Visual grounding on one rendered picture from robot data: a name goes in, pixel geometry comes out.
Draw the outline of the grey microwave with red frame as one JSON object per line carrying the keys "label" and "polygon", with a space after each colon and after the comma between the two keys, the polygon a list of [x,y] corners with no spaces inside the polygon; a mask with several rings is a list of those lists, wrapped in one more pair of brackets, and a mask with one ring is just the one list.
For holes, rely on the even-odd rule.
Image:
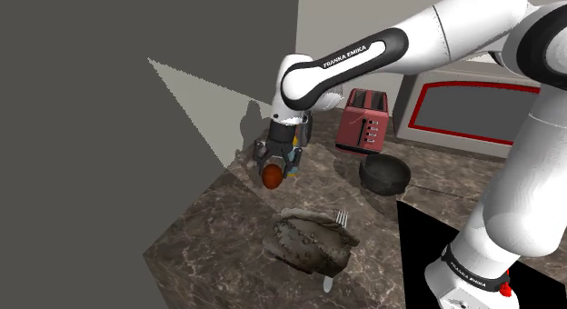
{"label": "grey microwave with red frame", "polygon": [[393,107],[395,136],[504,158],[540,85],[492,63],[459,61],[406,75]]}

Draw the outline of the orange round fruit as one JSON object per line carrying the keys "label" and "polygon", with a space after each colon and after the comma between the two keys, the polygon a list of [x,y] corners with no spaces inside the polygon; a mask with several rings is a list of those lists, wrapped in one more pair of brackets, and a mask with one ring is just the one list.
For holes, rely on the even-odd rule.
{"label": "orange round fruit", "polygon": [[278,164],[268,164],[262,171],[262,182],[265,188],[273,190],[283,181],[282,168]]}

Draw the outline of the red toaster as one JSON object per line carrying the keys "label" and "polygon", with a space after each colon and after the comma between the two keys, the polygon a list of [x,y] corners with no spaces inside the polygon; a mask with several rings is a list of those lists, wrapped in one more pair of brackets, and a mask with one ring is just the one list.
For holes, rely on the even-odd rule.
{"label": "red toaster", "polygon": [[379,154],[388,122],[387,94],[354,88],[343,110],[335,147],[354,155]]}

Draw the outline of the black robot stand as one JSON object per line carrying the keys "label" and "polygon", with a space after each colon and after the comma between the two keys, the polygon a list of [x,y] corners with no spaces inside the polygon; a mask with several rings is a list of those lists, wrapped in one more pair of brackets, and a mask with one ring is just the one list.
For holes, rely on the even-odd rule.
{"label": "black robot stand", "polygon": [[[441,309],[424,271],[458,231],[402,201],[397,203],[397,214],[406,309]],[[520,309],[567,309],[564,284],[520,262],[511,266],[510,277]]]}

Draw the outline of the black bowl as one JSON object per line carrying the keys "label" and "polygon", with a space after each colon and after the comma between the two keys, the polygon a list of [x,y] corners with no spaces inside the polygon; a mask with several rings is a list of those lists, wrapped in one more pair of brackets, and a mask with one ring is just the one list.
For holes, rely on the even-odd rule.
{"label": "black bowl", "polygon": [[369,154],[360,162],[359,177],[363,188],[381,196],[392,196],[405,191],[412,172],[395,156]]}

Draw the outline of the yellow and blue bottle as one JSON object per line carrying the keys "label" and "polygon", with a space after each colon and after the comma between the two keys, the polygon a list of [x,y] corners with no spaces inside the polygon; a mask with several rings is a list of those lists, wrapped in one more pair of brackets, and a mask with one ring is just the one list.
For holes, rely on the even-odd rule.
{"label": "yellow and blue bottle", "polygon": [[299,164],[303,149],[309,144],[313,130],[313,115],[311,112],[305,112],[303,122],[295,127],[295,134],[292,141],[292,150],[288,153],[290,167],[287,170],[287,176],[295,176],[299,171]]}

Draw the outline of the silver fork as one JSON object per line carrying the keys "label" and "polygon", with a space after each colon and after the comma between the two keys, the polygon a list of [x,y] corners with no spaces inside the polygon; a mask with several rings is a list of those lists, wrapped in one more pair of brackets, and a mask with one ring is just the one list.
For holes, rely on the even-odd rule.
{"label": "silver fork", "polygon": [[[340,224],[342,227],[347,226],[348,221],[348,213],[344,210],[339,210],[337,212],[337,216],[335,222]],[[333,278],[329,276],[325,276],[323,279],[323,291],[328,294],[333,288]]]}

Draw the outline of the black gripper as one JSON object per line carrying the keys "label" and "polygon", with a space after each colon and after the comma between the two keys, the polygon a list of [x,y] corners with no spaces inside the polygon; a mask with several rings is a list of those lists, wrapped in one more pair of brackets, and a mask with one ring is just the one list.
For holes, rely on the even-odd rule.
{"label": "black gripper", "polygon": [[268,157],[280,156],[284,159],[283,176],[295,176],[299,171],[303,149],[293,145],[296,125],[284,125],[271,121],[265,140],[254,141],[253,160],[261,173]]}

